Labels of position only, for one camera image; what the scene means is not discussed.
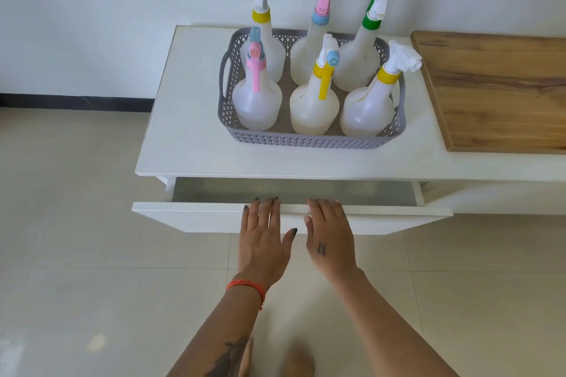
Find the black skirting board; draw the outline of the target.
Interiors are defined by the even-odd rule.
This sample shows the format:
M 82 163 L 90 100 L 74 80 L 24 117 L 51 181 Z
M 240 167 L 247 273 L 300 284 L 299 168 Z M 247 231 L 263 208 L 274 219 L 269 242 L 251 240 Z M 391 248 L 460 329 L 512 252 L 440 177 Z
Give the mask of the black skirting board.
M 0 107 L 151 113 L 155 99 L 0 93 Z

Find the brown wooden board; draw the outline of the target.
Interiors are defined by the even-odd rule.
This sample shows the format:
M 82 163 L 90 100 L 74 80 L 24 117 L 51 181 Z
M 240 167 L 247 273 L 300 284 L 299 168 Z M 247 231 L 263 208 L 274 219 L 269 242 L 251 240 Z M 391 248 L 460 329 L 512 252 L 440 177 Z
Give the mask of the brown wooden board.
M 447 151 L 566 155 L 566 37 L 411 40 Z

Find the grey perforated plastic basket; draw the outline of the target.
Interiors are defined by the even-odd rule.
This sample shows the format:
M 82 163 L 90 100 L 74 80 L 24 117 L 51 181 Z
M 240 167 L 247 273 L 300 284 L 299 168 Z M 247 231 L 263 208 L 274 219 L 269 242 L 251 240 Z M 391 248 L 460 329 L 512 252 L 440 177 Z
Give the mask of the grey perforated plastic basket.
M 394 108 L 391 123 L 376 137 L 351 138 L 343 134 L 340 127 L 340 115 L 322 136 L 297 134 L 291 124 L 289 100 L 297 87 L 290 75 L 290 50 L 300 38 L 305 37 L 306 30 L 274 29 L 273 35 L 285 47 L 287 58 L 284 71 L 278 85 L 282 91 L 282 104 L 274 126 L 266 131 L 250 131 L 243 127 L 234 109 L 232 94 L 237 84 L 245 79 L 245 70 L 240 51 L 250 36 L 250 27 L 237 29 L 231 36 L 228 49 L 223 55 L 219 72 L 218 119 L 230 132 L 232 137 L 242 143 L 257 145 L 286 145 L 294 147 L 334 148 L 334 149 L 376 149 L 390 140 L 399 137 L 405 130 L 405 77 L 401 73 L 398 82 L 391 90 L 390 99 L 399 92 L 399 103 Z

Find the person's left forearm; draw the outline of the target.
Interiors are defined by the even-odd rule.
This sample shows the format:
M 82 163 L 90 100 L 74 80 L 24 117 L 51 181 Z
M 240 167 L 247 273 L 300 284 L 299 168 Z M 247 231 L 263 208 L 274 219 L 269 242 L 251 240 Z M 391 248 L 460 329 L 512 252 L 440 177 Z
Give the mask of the person's left forearm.
M 166 377 L 238 377 L 265 292 L 251 281 L 231 281 Z

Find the person's right hand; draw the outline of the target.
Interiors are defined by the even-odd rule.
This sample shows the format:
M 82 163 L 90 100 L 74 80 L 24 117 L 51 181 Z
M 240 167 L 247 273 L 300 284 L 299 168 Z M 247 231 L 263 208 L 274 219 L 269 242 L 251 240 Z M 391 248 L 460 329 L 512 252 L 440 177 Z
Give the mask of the person's right hand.
M 332 283 L 356 273 L 354 236 L 342 205 L 336 201 L 308 199 L 314 222 L 314 246 L 307 246 L 316 268 Z

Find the white cabinet drawer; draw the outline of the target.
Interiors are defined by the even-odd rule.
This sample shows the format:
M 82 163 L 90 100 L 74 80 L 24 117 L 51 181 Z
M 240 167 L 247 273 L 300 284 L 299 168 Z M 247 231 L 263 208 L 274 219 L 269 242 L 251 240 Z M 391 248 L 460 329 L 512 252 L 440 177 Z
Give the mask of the white cabinet drawer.
M 387 235 L 452 217 L 449 208 L 424 204 L 415 181 L 275 178 L 177 178 L 165 202 L 135 202 L 140 215 L 185 233 L 236 233 L 253 198 L 281 200 L 281 228 L 306 233 L 307 199 L 338 200 L 354 234 Z

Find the group of white spray bottles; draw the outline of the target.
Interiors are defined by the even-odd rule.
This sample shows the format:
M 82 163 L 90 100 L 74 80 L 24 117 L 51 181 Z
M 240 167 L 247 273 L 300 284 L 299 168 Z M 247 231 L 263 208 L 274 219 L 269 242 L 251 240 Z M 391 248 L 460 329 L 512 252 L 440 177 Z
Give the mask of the group of white spray bottles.
M 370 0 L 353 38 L 327 30 L 331 0 L 318 0 L 305 37 L 290 50 L 290 75 L 297 87 L 289 100 L 297 134 L 322 136 L 340 115 L 343 134 L 376 137 L 391 123 L 399 92 L 390 99 L 401 73 L 415 72 L 422 58 L 410 45 L 385 43 L 377 32 L 388 0 Z M 282 104 L 278 82 L 287 58 L 274 37 L 268 0 L 254 0 L 249 38 L 240 51 L 245 79 L 233 90 L 240 123 L 250 131 L 266 131 L 277 121 Z

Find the person's right forearm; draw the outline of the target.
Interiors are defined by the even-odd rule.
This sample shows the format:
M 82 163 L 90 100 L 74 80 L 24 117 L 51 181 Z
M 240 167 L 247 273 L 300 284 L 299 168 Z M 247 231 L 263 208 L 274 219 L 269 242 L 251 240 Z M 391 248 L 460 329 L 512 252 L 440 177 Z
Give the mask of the person's right forearm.
M 326 275 L 377 377 L 460 377 L 375 289 L 358 267 Z

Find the white low cabinet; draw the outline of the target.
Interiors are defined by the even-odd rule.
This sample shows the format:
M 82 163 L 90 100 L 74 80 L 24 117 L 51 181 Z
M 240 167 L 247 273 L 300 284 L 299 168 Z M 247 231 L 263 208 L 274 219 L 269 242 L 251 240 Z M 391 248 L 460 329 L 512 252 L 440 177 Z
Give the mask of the white low cabinet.
M 139 176 L 402 180 L 455 213 L 566 215 L 566 155 L 448 152 L 421 72 L 407 73 L 407 125 L 374 150 L 253 145 L 217 116 L 234 29 L 177 26 L 136 166 Z

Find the person's left hand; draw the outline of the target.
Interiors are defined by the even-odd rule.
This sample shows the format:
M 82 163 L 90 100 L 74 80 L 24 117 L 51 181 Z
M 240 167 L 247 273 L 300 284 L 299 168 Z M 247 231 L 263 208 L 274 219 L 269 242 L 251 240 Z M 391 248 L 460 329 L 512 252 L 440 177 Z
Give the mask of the person's left hand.
M 251 227 L 244 236 L 239 234 L 238 278 L 248 280 L 267 292 L 284 274 L 290 259 L 282 250 L 280 200 L 273 198 L 269 230 L 259 230 L 259 208 L 255 199 L 250 206 Z

